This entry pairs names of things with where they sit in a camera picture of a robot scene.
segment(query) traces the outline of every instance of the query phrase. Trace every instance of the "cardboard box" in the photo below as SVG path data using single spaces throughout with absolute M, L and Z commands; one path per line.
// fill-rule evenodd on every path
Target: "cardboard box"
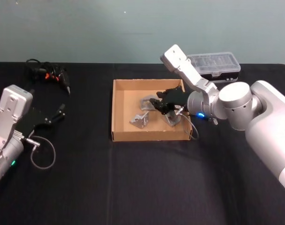
M 142 114 L 139 101 L 145 96 L 155 95 L 158 91 L 165 91 L 181 85 L 183 81 L 171 80 L 114 80 L 112 99 L 112 140 L 123 141 L 160 141 L 160 140 L 190 140 L 185 132 L 192 133 L 191 124 L 184 120 L 174 127 L 170 127 L 159 111 L 150 111 L 149 123 L 143 129 L 132 124 L 130 120 L 136 114 Z

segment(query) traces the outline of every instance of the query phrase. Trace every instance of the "gray-green wall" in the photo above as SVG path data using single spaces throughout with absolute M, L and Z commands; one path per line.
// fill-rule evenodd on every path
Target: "gray-green wall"
M 173 44 L 285 64 L 285 0 L 0 0 L 0 61 L 158 63 Z

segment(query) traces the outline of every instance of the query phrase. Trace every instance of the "metal l-bracket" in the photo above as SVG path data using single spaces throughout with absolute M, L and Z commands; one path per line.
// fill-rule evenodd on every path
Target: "metal l-bracket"
M 142 111 L 144 110 L 148 110 L 148 111 L 156 111 L 155 107 L 152 105 L 152 103 L 150 103 L 150 99 L 151 98 L 154 98 L 154 99 L 157 99 L 159 100 L 159 98 L 155 95 L 148 95 L 148 96 L 145 96 L 144 98 L 142 98 L 140 100 L 140 109 Z
M 170 111 L 166 115 L 163 115 L 163 119 L 171 127 L 174 127 L 181 121 L 181 117 L 177 116 L 175 111 Z
M 136 114 L 132 120 L 130 120 L 130 124 L 142 129 L 148 124 L 148 114 L 149 111 L 145 114 Z

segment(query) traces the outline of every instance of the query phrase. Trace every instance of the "black table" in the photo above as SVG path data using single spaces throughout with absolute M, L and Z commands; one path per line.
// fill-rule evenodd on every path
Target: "black table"
M 35 84 L 33 106 L 66 120 L 47 133 L 57 161 L 30 163 L 30 149 L 0 182 L 0 224 L 285 225 L 285 190 L 228 122 L 194 121 L 200 140 L 112 143 L 113 79 L 178 78 L 163 65 L 66 64 L 68 97 Z M 241 65 L 239 80 L 266 80 L 285 95 L 285 65 Z M 25 85 L 23 63 L 0 63 L 0 96 Z

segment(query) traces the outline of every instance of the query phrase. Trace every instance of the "clear plastic lid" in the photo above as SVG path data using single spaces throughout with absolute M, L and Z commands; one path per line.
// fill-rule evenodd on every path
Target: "clear plastic lid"
M 240 71 L 240 65 L 231 52 L 194 54 L 187 56 L 199 74 L 219 76 Z

